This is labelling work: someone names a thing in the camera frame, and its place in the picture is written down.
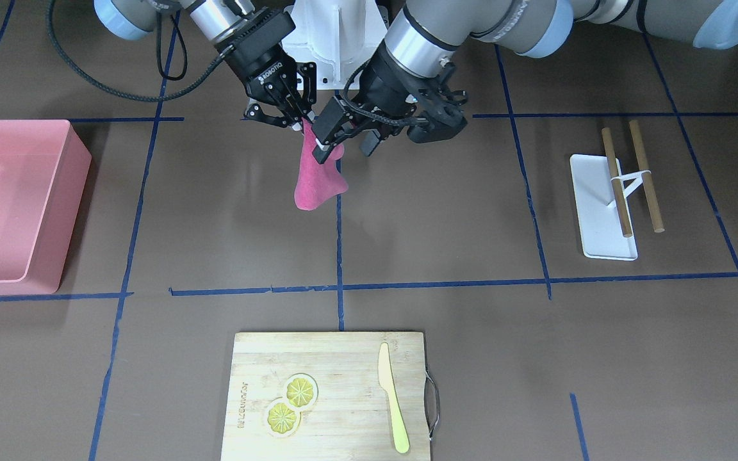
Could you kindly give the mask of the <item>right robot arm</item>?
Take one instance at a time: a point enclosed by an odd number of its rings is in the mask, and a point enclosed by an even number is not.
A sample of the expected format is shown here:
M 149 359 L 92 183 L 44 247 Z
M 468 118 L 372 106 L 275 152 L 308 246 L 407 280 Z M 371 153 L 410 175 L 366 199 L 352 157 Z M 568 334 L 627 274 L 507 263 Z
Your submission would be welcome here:
M 301 129 L 316 101 L 316 67 L 296 62 L 282 47 L 295 29 L 290 14 L 257 9 L 250 1 L 94 1 L 97 17 L 112 34 L 128 40 L 159 32 L 166 17 L 185 12 L 213 44 L 250 99 L 244 116 L 276 127 Z

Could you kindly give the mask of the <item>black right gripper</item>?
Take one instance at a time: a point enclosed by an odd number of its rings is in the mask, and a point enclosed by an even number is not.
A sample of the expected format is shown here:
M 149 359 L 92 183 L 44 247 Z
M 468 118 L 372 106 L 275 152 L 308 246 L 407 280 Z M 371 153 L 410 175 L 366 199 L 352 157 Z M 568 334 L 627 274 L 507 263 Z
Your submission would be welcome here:
M 222 39 L 224 60 L 251 99 L 247 120 L 303 131 L 304 122 L 314 119 L 315 65 L 296 62 L 281 46 L 294 29 L 289 13 L 262 8 Z

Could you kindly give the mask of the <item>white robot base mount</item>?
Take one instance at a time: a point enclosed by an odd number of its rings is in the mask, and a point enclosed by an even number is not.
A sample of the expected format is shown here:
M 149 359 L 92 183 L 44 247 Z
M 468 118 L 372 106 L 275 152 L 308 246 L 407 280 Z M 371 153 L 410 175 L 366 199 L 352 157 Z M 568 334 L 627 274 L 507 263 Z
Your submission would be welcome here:
M 383 1 L 296 1 L 285 6 L 295 29 L 282 41 L 296 62 L 313 62 L 317 90 L 342 90 L 386 36 Z

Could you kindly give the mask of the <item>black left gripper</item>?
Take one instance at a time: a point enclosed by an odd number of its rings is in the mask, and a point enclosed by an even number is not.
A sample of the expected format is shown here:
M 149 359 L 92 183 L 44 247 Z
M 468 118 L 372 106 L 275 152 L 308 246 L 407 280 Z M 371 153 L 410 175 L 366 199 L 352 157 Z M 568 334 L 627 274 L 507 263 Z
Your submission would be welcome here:
M 404 87 L 407 76 L 416 77 L 392 57 L 386 45 L 380 45 L 311 124 L 315 161 L 323 165 L 334 148 L 364 131 L 359 149 L 368 158 L 387 137 L 410 128 L 418 120 L 418 100 Z

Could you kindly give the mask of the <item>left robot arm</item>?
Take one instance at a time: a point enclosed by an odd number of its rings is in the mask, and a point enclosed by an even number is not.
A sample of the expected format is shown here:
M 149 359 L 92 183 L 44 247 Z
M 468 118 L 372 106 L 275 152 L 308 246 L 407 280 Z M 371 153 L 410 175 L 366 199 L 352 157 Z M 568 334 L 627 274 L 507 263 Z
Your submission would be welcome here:
M 580 21 L 697 49 L 738 44 L 738 1 L 407 1 L 372 57 L 305 126 L 302 153 L 322 165 L 360 134 L 366 156 L 402 131 L 413 143 L 452 139 L 468 123 L 468 94 L 448 87 L 453 55 L 466 39 L 544 58 Z

